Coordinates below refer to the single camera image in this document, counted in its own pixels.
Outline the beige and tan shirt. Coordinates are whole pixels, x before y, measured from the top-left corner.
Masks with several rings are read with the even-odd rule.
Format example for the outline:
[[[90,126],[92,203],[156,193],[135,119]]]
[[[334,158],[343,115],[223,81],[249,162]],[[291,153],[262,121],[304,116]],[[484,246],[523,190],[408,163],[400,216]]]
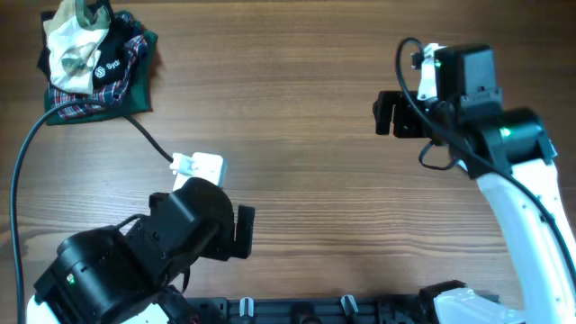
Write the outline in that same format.
[[[90,95],[93,73],[107,36],[111,10],[103,1],[90,7],[84,0],[63,0],[43,24],[49,51],[49,81],[56,88]]]

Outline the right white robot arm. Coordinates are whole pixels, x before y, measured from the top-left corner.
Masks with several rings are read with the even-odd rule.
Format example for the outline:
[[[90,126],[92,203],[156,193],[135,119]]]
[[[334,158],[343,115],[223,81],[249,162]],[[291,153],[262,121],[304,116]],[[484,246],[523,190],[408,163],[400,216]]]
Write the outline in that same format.
[[[556,150],[540,117],[507,110],[487,44],[443,46],[417,42],[411,66],[420,73],[410,90],[401,69],[399,89],[373,104],[375,131],[444,147],[488,202],[508,246],[524,306],[515,310],[459,281],[423,288],[420,313],[430,323],[572,323],[575,320],[575,237],[563,209]]]

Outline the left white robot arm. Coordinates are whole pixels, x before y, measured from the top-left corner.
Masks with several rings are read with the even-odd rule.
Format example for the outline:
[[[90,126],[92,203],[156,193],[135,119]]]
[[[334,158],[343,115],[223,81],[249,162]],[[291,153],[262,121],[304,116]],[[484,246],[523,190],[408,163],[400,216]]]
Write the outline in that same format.
[[[35,282],[31,302],[60,323],[122,323],[144,311],[199,258],[251,254],[256,210],[233,206],[226,193],[192,177],[172,193],[153,193],[150,213],[122,225],[65,239]]]

